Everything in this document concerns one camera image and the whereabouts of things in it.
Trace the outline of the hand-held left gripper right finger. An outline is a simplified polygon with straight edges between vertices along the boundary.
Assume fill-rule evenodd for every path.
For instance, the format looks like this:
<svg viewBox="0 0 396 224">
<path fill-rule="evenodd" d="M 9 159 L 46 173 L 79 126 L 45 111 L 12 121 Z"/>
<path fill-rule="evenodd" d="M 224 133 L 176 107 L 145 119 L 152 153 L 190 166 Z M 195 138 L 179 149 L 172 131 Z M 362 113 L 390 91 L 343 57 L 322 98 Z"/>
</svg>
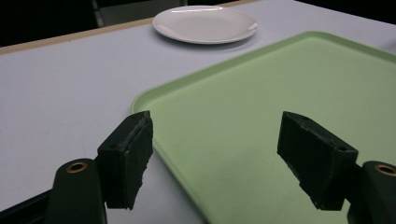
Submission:
<svg viewBox="0 0 396 224">
<path fill-rule="evenodd" d="M 312 119 L 282 113 L 277 154 L 317 209 L 339 211 L 358 150 Z"/>
</svg>

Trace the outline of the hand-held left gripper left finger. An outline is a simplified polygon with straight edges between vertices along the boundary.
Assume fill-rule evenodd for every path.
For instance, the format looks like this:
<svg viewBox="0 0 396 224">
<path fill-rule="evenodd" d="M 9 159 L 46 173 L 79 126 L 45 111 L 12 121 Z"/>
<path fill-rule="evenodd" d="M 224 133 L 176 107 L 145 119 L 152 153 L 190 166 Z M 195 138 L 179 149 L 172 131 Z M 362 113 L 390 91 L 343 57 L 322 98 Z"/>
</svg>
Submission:
<svg viewBox="0 0 396 224">
<path fill-rule="evenodd" d="M 97 149 L 96 161 L 108 208 L 134 208 L 153 153 L 153 121 L 148 111 L 127 117 Z"/>
</svg>

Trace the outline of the light green plastic tray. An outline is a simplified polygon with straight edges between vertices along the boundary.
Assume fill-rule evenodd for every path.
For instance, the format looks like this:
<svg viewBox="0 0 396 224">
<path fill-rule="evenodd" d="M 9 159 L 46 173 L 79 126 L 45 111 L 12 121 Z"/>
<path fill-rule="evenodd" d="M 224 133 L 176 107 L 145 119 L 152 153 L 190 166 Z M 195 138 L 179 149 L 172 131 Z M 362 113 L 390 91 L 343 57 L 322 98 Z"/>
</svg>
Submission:
<svg viewBox="0 0 396 224">
<path fill-rule="evenodd" d="M 396 165 L 396 55 L 307 32 L 146 91 L 154 147 L 208 224 L 347 224 L 276 152 L 284 112 Z"/>
</svg>

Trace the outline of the white round plate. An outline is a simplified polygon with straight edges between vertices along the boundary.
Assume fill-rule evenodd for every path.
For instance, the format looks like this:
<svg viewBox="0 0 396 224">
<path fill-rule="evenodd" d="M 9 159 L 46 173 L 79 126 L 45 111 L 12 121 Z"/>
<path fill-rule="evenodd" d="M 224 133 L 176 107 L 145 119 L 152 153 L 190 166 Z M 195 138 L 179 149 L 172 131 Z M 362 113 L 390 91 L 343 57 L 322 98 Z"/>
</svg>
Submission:
<svg viewBox="0 0 396 224">
<path fill-rule="evenodd" d="M 167 9 L 152 21 L 156 32 L 193 44 L 233 43 L 253 36 L 259 24 L 244 12 L 228 7 L 187 6 Z"/>
</svg>

